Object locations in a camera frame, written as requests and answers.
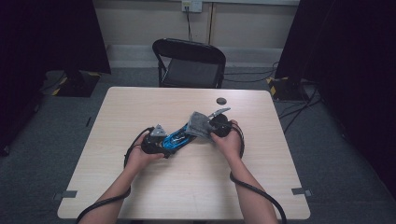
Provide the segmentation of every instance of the hand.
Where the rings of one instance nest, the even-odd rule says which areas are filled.
[[[232,119],[231,123],[233,124],[233,127],[239,129],[238,122]],[[210,135],[219,148],[219,151],[228,162],[240,159],[239,152],[241,150],[241,138],[236,130],[231,129],[230,133],[225,137],[218,137],[214,133],[211,133]]]
[[[145,137],[146,135],[142,134],[134,143],[134,149],[132,149],[132,152],[129,155],[125,169],[140,172],[152,161],[163,158],[163,153],[147,154],[142,150],[141,145]]]

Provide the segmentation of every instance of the forearm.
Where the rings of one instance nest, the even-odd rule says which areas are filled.
[[[125,193],[136,175],[135,171],[124,170],[97,202]],[[79,223],[116,223],[122,203],[123,200],[119,200],[95,208],[86,214]]]
[[[228,160],[233,176],[257,189],[264,188],[250,173],[246,165],[238,158]],[[256,192],[235,184],[242,215],[247,224],[251,223],[277,223],[273,205]]]

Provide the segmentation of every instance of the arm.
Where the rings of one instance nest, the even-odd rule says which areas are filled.
[[[140,145],[144,137],[145,135],[142,135],[135,145]],[[125,169],[97,202],[125,193],[141,170],[149,165],[151,161],[162,157],[162,153],[146,154],[141,147],[135,147],[129,156]],[[123,200],[119,200],[93,209],[79,223],[116,223],[122,203]]]
[[[232,120],[232,123],[236,127],[237,122]],[[224,155],[230,165],[233,176],[240,181],[264,191],[264,188],[254,178],[239,157],[241,140],[238,133],[235,130],[231,130],[230,133],[223,138],[216,136],[214,133],[212,133],[211,136],[218,146],[219,151]],[[242,215],[247,224],[277,223],[275,209],[271,202],[250,189],[236,184],[235,187],[238,194],[239,206],[241,207]]]

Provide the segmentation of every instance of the wooden tabletop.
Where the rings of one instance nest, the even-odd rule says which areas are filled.
[[[217,104],[220,97],[226,105]],[[93,204],[121,173],[127,148],[147,127],[161,124],[172,133],[194,111],[209,115],[224,107],[231,108],[224,115],[237,120],[244,132],[243,162],[250,172],[282,205],[288,219],[309,218],[305,196],[291,192],[301,183],[267,91],[133,87],[108,90],[67,188],[77,196],[62,200],[58,216],[76,218]],[[242,219],[229,173],[216,147],[197,138],[138,175],[119,218]]]

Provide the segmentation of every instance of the black chair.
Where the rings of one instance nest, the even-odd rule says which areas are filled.
[[[158,59],[160,87],[221,88],[226,59],[219,49],[171,38],[155,41],[152,49]],[[171,59],[168,67],[162,57]]]

